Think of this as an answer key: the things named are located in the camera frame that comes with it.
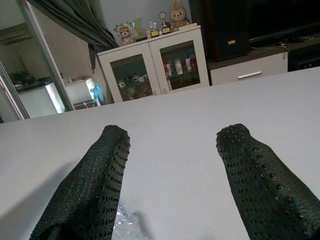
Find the dark green curtain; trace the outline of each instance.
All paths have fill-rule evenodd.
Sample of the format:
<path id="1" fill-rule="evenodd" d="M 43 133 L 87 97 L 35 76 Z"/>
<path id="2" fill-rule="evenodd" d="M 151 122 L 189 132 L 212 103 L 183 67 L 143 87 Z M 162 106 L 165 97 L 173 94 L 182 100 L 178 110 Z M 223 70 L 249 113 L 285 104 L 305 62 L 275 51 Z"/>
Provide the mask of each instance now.
<path id="1" fill-rule="evenodd" d="M 61 27 L 88 43 L 92 70 L 96 54 L 118 47 L 114 36 L 98 20 L 90 0 L 27 0 Z"/>

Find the television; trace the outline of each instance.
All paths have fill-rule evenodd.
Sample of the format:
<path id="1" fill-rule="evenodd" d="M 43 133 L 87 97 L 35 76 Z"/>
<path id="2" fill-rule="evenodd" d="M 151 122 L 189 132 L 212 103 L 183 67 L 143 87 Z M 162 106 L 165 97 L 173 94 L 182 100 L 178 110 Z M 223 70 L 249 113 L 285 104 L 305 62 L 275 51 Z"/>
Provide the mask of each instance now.
<path id="1" fill-rule="evenodd" d="M 248 26 L 250 43 L 320 32 L 317 0 L 248 1 L 252 1 Z"/>

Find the white table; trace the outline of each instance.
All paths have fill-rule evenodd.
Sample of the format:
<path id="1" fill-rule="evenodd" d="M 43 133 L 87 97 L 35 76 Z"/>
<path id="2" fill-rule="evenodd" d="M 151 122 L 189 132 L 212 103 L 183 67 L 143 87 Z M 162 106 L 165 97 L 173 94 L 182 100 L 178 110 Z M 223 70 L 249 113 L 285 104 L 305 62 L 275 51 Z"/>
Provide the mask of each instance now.
<path id="1" fill-rule="evenodd" d="M 248 240 L 216 147 L 243 123 L 320 197 L 320 68 L 0 124 L 0 239 L 25 240 L 100 136 L 131 137 L 121 197 L 155 240 Z"/>

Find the speaker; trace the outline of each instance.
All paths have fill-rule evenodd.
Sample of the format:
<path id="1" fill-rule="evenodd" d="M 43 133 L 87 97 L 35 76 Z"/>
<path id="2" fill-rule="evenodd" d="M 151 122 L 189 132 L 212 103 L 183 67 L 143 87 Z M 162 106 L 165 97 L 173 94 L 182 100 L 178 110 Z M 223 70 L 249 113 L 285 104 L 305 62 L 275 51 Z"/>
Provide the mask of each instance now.
<path id="1" fill-rule="evenodd" d="M 191 17 L 201 25 L 207 57 L 217 61 L 249 52 L 252 0 L 189 0 Z"/>

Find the stuffed toy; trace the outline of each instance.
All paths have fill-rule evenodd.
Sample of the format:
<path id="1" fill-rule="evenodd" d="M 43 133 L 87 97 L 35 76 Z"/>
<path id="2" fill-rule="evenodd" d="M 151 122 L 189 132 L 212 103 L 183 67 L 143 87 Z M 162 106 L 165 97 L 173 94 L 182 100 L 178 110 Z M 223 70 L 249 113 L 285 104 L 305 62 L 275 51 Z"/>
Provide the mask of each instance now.
<path id="1" fill-rule="evenodd" d="M 116 25 L 116 28 L 113 29 L 116 31 L 118 36 L 121 38 L 121 45 L 125 46 L 128 44 L 132 44 L 134 40 L 132 39 L 132 28 L 128 23 L 121 23 L 120 25 Z"/>
<path id="2" fill-rule="evenodd" d="M 186 20 L 187 11 L 183 6 L 181 0 L 172 0 L 172 11 L 170 14 L 173 24 L 171 29 L 177 31 L 180 27 L 189 25 L 190 22 Z"/>

